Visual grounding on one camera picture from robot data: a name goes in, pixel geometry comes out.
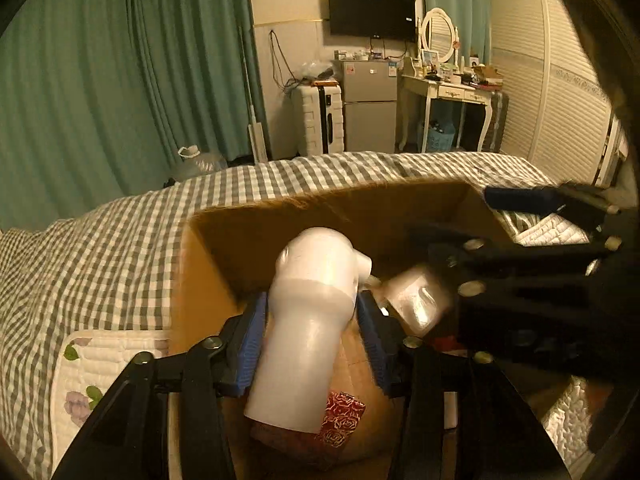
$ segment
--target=vanity table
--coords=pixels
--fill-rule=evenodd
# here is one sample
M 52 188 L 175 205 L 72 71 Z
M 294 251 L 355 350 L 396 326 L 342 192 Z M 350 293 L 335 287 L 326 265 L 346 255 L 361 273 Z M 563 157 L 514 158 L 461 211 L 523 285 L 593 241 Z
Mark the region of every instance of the vanity table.
M 404 145 L 406 144 L 406 140 L 409 136 L 408 118 L 410 99 L 408 94 L 410 93 L 418 94 L 427 98 L 427 102 L 424 107 L 424 135 L 422 136 L 421 153 L 425 153 L 427 151 L 427 132 L 429 129 L 429 115 L 432 99 L 462 102 L 460 127 L 458 128 L 458 142 L 456 143 L 457 148 L 460 147 L 460 139 L 462 138 L 463 127 L 465 125 L 466 103 L 484 105 L 484 123 L 482 124 L 482 131 L 480 133 L 480 139 L 478 140 L 478 152 L 482 151 L 482 144 L 484 143 L 484 138 L 489 130 L 489 122 L 491 121 L 492 115 L 492 93 L 490 91 L 473 88 L 467 85 L 430 81 L 428 79 L 422 79 L 411 75 L 403 75 L 401 85 L 402 140 L 399 145 L 400 151 L 404 149 Z

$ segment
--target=checkered blanket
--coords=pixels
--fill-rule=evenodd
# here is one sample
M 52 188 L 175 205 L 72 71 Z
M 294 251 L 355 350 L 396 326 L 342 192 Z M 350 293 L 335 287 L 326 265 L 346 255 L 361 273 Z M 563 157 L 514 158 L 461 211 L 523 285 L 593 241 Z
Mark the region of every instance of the checkered blanket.
M 526 160 L 497 153 L 341 153 L 230 168 L 115 200 L 42 232 L 5 233 L 0 434 L 36 480 L 50 477 L 49 397 L 62 342 L 83 329 L 167 329 L 180 231 L 193 212 L 414 176 L 478 187 L 551 184 Z M 523 215 L 504 220 L 514 234 L 536 222 Z

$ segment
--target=white suitcase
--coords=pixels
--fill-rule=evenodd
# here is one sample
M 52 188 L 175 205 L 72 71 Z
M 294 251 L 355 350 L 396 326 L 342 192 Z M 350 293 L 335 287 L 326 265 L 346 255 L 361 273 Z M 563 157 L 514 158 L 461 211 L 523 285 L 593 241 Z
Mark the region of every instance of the white suitcase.
M 300 155 L 343 152 L 340 87 L 299 85 L 293 89 L 291 99 Z

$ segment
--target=gray mini fridge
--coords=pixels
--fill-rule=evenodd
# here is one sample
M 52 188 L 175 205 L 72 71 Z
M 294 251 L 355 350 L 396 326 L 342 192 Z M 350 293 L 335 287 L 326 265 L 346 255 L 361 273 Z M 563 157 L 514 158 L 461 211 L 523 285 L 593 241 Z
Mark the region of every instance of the gray mini fridge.
M 395 151 L 396 73 L 394 62 L 342 62 L 345 151 Z

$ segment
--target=television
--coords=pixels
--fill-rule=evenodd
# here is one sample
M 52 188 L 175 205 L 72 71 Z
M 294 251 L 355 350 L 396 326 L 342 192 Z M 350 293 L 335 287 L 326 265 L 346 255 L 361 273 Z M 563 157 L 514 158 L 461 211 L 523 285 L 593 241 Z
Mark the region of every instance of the television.
M 414 0 L 329 0 L 331 34 L 415 41 Z

